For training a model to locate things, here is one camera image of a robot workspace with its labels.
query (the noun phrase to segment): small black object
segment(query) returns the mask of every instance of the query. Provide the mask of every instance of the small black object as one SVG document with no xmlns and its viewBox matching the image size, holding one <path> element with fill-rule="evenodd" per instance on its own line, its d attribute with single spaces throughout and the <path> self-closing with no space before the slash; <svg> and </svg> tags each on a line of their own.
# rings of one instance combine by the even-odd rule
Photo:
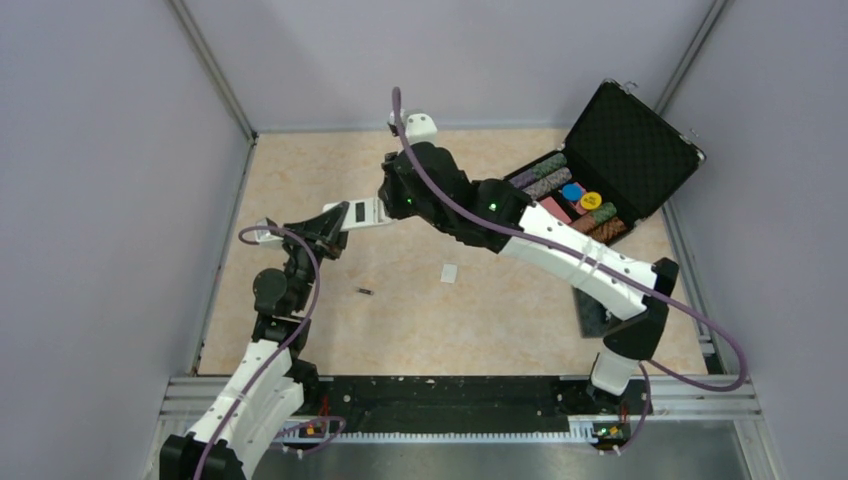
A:
<svg viewBox="0 0 848 480">
<path fill-rule="evenodd" d="M 601 338 L 609 329 L 610 319 L 607 309 L 583 290 L 572 289 L 574 304 L 577 307 L 577 322 L 580 324 L 580 336 L 583 338 Z"/>
</svg>

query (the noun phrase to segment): gray wall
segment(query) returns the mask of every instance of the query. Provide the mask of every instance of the gray wall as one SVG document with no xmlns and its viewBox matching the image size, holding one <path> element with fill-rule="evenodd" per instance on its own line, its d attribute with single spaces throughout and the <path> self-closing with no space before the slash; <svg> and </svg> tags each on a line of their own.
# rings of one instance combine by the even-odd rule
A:
<svg viewBox="0 0 848 480">
<path fill-rule="evenodd" d="M 674 203 L 789 478 L 843 478 L 848 3 L 735 2 L 668 112 L 707 163 Z"/>
<path fill-rule="evenodd" d="M 188 0 L 254 128 L 570 125 L 606 77 L 653 104 L 712 0 Z"/>
<path fill-rule="evenodd" d="M 0 476 L 137 478 L 246 143 L 163 0 L 0 7 Z"/>
</svg>

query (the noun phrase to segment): stack of poker chips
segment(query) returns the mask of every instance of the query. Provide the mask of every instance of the stack of poker chips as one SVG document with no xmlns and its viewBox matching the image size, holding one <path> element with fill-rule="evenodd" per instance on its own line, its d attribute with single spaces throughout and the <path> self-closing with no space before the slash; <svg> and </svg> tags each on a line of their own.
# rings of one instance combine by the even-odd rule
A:
<svg viewBox="0 0 848 480">
<path fill-rule="evenodd" d="M 524 193 L 530 195 L 533 200 L 547 195 L 548 193 L 558 189 L 571 180 L 571 170 L 566 167 L 555 170 L 550 175 L 546 175 L 536 183 L 524 188 Z"/>
<path fill-rule="evenodd" d="M 609 221 L 595 227 L 594 230 L 589 232 L 589 236 L 597 242 L 607 243 L 626 231 L 627 225 L 620 218 L 613 217 Z"/>
<path fill-rule="evenodd" d="M 562 169 L 565 167 L 566 163 L 565 155 L 557 153 L 556 155 L 546 158 L 545 160 L 510 178 L 509 183 L 516 188 L 523 189 L 538 182 L 539 180 L 542 180 L 557 170 Z"/>
<path fill-rule="evenodd" d="M 587 212 L 585 215 L 575 220 L 571 223 L 571 228 L 580 233 L 588 234 L 593 228 L 603 225 L 615 217 L 617 213 L 618 210 L 615 208 L 615 205 L 611 202 L 606 202 L 600 207 Z"/>
</svg>

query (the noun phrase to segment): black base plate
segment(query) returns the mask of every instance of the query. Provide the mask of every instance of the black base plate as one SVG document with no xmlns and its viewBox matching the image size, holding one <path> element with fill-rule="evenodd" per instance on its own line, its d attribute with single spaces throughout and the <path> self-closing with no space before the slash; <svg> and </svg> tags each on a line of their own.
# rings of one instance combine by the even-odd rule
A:
<svg viewBox="0 0 848 480">
<path fill-rule="evenodd" d="M 568 431 L 568 415 L 641 411 L 644 382 L 622 397 L 587 393 L 587 379 L 557 376 L 322 377 L 317 400 L 298 414 L 347 419 L 346 432 L 525 433 Z"/>
</svg>

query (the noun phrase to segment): yellow poker chip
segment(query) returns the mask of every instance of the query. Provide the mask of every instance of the yellow poker chip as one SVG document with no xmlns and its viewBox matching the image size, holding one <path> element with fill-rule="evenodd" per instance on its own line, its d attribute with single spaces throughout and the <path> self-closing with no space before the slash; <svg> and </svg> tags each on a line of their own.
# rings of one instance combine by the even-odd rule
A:
<svg viewBox="0 0 848 480">
<path fill-rule="evenodd" d="M 580 197 L 580 206 L 586 210 L 594 210 L 601 206 L 601 194 L 598 192 L 588 192 Z"/>
</svg>

